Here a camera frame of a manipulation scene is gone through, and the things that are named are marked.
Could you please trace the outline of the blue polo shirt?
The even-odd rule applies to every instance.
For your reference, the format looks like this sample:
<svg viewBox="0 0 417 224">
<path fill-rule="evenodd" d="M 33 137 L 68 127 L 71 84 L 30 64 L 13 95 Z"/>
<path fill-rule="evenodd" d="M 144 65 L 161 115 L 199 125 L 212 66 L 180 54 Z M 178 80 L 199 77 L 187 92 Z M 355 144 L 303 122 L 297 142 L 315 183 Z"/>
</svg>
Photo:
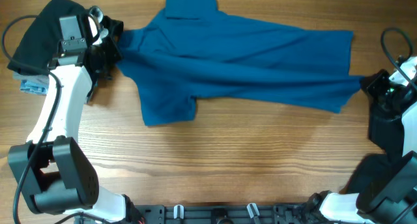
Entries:
<svg viewBox="0 0 417 224">
<path fill-rule="evenodd" d="M 165 0 L 119 39 L 118 68 L 137 85 L 147 126 L 193 120 L 198 98 L 243 98 L 339 113 L 359 91 L 351 31 L 228 15 L 216 0 Z"/>
</svg>

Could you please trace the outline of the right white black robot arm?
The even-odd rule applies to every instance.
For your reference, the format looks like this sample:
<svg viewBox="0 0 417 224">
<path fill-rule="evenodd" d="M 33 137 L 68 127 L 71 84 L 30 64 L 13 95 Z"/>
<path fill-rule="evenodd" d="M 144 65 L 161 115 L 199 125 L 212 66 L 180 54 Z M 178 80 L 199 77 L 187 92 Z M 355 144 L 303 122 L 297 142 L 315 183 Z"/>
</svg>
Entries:
<svg viewBox="0 0 417 224">
<path fill-rule="evenodd" d="M 302 207 L 302 223 L 416 222 L 416 58 L 367 77 L 368 137 L 384 154 L 366 156 L 345 193 L 316 193 Z"/>
</svg>

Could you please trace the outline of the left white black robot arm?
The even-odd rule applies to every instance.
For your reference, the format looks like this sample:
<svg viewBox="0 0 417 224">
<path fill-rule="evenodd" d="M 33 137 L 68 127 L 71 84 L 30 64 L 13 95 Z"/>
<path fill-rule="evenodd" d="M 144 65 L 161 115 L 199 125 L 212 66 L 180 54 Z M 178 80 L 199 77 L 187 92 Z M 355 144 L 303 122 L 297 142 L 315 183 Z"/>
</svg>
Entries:
<svg viewBox="0 0 417 224">
<path fill-rule="evenodd" d="M 18 183 L 12 216 L 20 222 L 24 200 L 34 214 L 62 215 L 96 223 L 144 223 L 126 195 L 100 186 L 98 175 L 78 145 L 83 106 L 97 79 L 121 59 L 115 38 L 121 24 L 101 13 L 62 16 L 55 53 L 43 65 L 10 62 L 25 72 L 46 76 L 49 88 L 40 116 L 22 145 L 11 147 L 8 164 Z"/>
</svg>

